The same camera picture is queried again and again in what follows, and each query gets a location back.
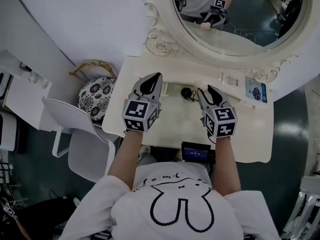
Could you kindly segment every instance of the ornate white mirror frame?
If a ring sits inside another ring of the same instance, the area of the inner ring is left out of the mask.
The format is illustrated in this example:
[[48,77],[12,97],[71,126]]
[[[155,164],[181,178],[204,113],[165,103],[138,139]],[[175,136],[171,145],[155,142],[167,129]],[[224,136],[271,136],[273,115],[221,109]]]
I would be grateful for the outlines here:
[[298,49],[314,32],[319,20],[319,1],[303,0],[298,19],[281,39],[264,47],[258,54],[243,56],[227,55],[225,50],[204,44],[200,39],[191,36],[177,15],[173,0],[146,0],[145,5],[149,6],[148,16],[155,18],[146,46],[148,48],[149,39],[157,40],[157,52],[151,52],[159,56],[167,56],[183,47],[213,67],[248,69],[256,72],[256,80],[269,83],[278,76],[283,63],[291,63],[292,59],[299,56]]

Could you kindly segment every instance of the black round object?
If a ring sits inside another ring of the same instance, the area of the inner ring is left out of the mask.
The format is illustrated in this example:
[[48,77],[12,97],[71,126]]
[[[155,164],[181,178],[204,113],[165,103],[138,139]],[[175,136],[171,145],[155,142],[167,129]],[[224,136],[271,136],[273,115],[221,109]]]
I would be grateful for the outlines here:
[[192,95],[192,91],[190,88],[183,88],[181,90],[181,95],[182,97],[184,97],[186,100],[190,99],[191,98],[191,95]]

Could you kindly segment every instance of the display screen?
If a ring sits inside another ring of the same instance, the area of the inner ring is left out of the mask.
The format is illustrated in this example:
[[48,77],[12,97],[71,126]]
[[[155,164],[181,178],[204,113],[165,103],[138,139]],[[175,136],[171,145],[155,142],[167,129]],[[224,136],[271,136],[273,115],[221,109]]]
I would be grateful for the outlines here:
[[196,160],[207,160],[208,158],[208,151],[207,150],[200,150],[194,148],[185,147],[184,149],[184,158],[185,159],[196,159]]

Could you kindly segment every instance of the oval mirror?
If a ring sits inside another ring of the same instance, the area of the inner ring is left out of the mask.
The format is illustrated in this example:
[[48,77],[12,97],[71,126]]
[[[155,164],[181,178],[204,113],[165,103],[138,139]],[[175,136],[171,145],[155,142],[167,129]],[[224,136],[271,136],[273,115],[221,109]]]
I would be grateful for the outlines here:
[[304,13],[303,0],[172,1],[198,43],[233,56],[256,55],[283,43]]

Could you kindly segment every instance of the t-shirt sleeve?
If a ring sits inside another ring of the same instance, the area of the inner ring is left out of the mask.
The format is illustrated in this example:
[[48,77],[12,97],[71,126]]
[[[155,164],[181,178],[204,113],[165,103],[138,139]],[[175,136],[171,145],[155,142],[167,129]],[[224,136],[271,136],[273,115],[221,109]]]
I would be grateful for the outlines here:
[[224,197],[232,206],[243,233],[257,240],[281,240],[260,191],[240,191]]
[[129,187],[117,177],[108,175],[101,178],[75,209],[59,239],[82,239],[110,230],[111,209],[128,192]]

